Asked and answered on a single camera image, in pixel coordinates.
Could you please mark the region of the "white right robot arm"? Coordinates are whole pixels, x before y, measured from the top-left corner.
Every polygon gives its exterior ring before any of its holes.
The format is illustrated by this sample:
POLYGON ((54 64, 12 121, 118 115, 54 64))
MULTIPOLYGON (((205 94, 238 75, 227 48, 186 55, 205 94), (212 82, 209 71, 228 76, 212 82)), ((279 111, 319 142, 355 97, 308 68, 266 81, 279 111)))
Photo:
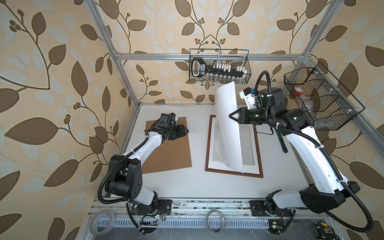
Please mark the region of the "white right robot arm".
POLYGON ((262 91, 246 88, 239 93, 246 107, 229 115, 243 125, 267 124, 286 136, 296 149, 314 182, 302 190, 276 190, 266 197, 270 215, 278 209, 308 209, 316 214, 326 213, 344 227, 356 232, 368 233, 374 228, 374 220, 364 203, 358 198, 360 190, 356 182, 349 181, 337 168, 319 140, 314 127, 301 109, 288 110, 281 89, 262 91), (363 211, 365 227, 352 226, 330 211, 352 198, 363 211))

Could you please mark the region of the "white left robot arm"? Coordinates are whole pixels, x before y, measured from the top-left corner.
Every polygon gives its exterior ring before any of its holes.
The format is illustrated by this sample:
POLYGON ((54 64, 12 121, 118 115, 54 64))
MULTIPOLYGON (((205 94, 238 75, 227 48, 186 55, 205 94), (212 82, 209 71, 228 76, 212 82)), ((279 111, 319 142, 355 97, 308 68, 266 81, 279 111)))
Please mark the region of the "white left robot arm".
POLYGON ((98 200, 108 205, 128 202, 145 214, 160 210, 158 195, 143 186, 142 164, 164 141, 185 137, 189 130, 177 124, 174 113, 161 114, 160 118, 145 130, 143 140, 123 155, 114 155, 108 172, 98 189, 98 200))

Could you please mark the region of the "brown cardboard backing board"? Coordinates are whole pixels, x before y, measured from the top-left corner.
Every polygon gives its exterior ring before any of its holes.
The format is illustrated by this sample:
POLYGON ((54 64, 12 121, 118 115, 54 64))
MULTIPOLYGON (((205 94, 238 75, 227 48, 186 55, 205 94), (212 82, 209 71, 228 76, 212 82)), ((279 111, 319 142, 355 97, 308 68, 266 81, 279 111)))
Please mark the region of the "brown cardboard backing board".
POLYGON ((189 135, 174 141, 166 140, 157 147, 142 165, 142 174, 192 167, 189 135))

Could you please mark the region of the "mountain landscape photo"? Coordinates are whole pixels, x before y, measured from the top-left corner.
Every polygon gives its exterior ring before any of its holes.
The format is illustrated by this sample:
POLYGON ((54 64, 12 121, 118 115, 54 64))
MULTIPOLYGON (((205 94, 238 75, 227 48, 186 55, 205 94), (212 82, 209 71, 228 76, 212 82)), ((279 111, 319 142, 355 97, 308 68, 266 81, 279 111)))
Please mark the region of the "mountain landscape photo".
POLYGON ((243 173, 239 124, 230 118, 230 114, 237 110, 235 83, 219 87, 215 92, 215 113, 225 155, 224 163, 234 172, 243 173))

